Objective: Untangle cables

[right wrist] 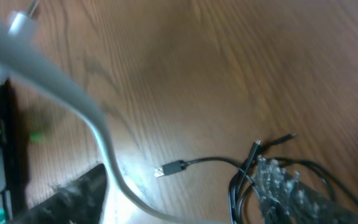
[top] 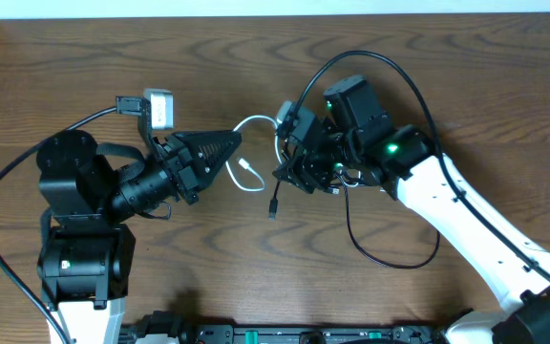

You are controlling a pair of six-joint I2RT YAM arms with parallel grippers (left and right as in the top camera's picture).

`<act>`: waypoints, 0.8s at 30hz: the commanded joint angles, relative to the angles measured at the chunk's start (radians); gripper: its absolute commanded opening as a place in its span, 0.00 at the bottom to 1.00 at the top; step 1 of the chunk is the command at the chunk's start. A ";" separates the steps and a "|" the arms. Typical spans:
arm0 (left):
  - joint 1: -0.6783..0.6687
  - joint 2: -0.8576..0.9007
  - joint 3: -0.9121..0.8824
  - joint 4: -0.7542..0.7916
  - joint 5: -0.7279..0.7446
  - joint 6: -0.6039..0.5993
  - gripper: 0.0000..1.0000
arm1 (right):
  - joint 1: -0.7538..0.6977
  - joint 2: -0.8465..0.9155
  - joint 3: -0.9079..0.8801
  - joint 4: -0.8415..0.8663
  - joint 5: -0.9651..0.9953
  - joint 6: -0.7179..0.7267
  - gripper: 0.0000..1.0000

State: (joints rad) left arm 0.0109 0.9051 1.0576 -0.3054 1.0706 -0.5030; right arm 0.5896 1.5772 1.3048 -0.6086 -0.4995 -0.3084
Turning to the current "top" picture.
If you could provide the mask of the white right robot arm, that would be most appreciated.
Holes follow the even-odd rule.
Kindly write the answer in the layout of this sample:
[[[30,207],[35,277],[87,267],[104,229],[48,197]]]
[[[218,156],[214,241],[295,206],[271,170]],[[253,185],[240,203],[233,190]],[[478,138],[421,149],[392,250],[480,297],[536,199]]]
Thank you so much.
[[[324,99],[330,115],[323,119],[283,103],[277,134],[296,149],[274,177],[306,193],[334,193],[334,180],[357,170],[355,183],[381,187],[460,252],[500,310],[467,312],[437,332],[436,342],[550,343],[550,252],[482,198],[425,133],[395,127],[362,76],[332,85]]]

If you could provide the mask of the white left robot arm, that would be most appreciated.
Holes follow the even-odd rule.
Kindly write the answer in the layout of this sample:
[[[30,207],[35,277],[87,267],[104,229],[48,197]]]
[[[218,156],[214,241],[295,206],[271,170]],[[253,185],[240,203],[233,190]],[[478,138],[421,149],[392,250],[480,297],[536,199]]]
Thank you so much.
[[[240,146],[232,130],[177,132],[132,146],[64,131],[37,153],[44,226],[37,273],[42,299],[73,343],[117,343],[136,238],[126,220],[154,219],[169,199],[194,204]]]

